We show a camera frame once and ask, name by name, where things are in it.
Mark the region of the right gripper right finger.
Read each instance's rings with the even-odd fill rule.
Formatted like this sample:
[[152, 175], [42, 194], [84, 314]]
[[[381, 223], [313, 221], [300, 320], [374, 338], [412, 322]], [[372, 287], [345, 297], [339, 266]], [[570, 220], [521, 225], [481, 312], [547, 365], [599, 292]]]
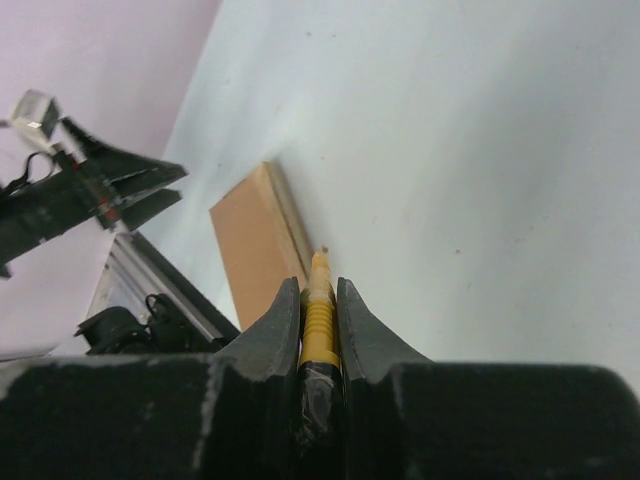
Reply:
[[338, 279], [337, 307], [346, 370], [370, 384], [379, 383], [400, 364], [430, 364], [368, 308], [354, 283]]

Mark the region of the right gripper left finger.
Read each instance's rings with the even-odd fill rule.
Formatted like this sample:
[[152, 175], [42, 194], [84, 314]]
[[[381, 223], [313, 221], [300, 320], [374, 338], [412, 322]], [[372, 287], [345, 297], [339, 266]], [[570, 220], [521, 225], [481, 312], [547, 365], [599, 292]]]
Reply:
[[249, 380], [286, 376], [297, 368], [300, 316], [298, 280], [286, 278], [268, 310], [214, 358]]

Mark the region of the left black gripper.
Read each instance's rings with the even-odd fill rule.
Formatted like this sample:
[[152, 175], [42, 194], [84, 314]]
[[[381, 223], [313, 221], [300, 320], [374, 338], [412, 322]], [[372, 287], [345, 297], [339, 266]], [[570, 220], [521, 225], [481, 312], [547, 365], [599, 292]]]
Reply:
[[[55, 208], [67, 222], [76, 225], [92, 218], [102, 229], [114, 231], [122, 220], [134, 231], [181, 200], [179, 191], [162, 189], [188, 175], [181, 164], [109, 145], [71, 117], [61, 118], [58, 126], [78, 147], [71, 152], [55, 143], [50, 152], [60, 168], [54, 176]], [[123, 210], [124, 198], [144, 199]]]

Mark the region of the yellow utility knife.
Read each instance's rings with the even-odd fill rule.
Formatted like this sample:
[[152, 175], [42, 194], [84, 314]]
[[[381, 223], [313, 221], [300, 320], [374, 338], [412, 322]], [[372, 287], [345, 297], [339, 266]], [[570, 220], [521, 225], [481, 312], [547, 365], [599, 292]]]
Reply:
[[302, 313], [299, 442], [307, 448], [329, 447], [339, 439], [342, 375], [336, 297], [323, 250], [312, 256]]

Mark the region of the brown cardboard express box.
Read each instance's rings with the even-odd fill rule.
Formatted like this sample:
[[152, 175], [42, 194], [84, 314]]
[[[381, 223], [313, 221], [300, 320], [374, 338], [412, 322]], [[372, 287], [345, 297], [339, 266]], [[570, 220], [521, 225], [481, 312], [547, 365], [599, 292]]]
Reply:
[[308, 283], [313, 249], [284, 172], [262, 162], [209, 210], [240, 329], [271, 306], [282, 282]]

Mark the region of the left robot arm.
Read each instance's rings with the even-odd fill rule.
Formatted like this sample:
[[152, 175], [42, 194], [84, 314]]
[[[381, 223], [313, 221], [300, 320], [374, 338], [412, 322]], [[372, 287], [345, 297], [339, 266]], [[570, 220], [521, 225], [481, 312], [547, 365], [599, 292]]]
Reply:
[[181, 193], [169, 186], [188, 175], [183, 165], [114, 147], [87, 132], [69, 116], [61, 126], [84, 159], [55, 144], [45, 156], [59, 169], [30, 179], [29, 155], [19, 178], [1, 188], [1, 277], [9, 263], [76, 226], [94, 219], [104, 230], [135, 230], [174, 205]]

